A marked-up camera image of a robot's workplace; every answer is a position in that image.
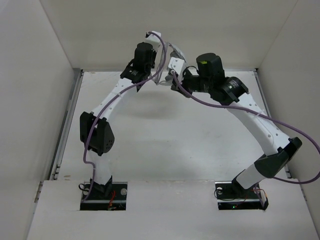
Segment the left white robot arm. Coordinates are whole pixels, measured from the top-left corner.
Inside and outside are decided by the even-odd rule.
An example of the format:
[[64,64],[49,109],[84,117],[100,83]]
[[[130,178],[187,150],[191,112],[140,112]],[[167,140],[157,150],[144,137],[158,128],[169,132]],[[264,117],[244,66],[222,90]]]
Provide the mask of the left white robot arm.
[[133,59],[128,63],[119,80],[108,96],[91,112],[83,112],[79,118],[80,141],[84,145],[82,160],[91,165],[92,176],[88,184],[79,188],[88,198],[96,193],[100,198],[107,198],[112,192],[112,174],[104,157],[115,143],[112,121],[123,105],[143,86],[154,79],[151,73],[159,47],[162,56],[166,56],[166,45],[150,40],[138,43]]

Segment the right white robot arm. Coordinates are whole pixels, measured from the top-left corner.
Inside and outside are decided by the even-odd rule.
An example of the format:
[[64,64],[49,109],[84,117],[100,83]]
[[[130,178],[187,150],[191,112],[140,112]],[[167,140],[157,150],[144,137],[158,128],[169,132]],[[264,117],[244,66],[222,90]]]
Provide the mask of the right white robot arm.
[[190,97],[194,92],[208,93],[219,108],[226,108],[252,134],[263,155],[231,181],[232,193],[243,197],[264,179],[275,177],[293,158],[302,141],[289,137],[271,120],[255,102],[248,87],[236,76],[226,76],[221,58],[204,53],[196,58],[197,74],[193,75],[186,62],[171,57],[167,69],[172,75],[172,90]]

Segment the grey white headphones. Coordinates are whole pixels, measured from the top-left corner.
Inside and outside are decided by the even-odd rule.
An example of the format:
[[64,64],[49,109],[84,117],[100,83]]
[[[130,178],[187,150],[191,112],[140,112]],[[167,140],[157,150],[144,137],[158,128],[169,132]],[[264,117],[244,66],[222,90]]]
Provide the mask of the grey white headphones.
[[[167,64],[167,76],[164,80],[161,80],[161,76],[165,69],[165,63],[167,59],[167,52],[168,49],[172,48],[172,52],[170,53],[170,60]],[[183,71],[187,68],[187,61],[185,58],[184,53],[174,44],[170,42],[165,42],[164,47],[162,48],[160,63],[156,69],[155,77],[153,78],[153,82],[156,85],[162,86],[172,86],[173,89],[176,90],[175,86],[175,78],[178,80],[179,83],[182,82],[182,75]]]

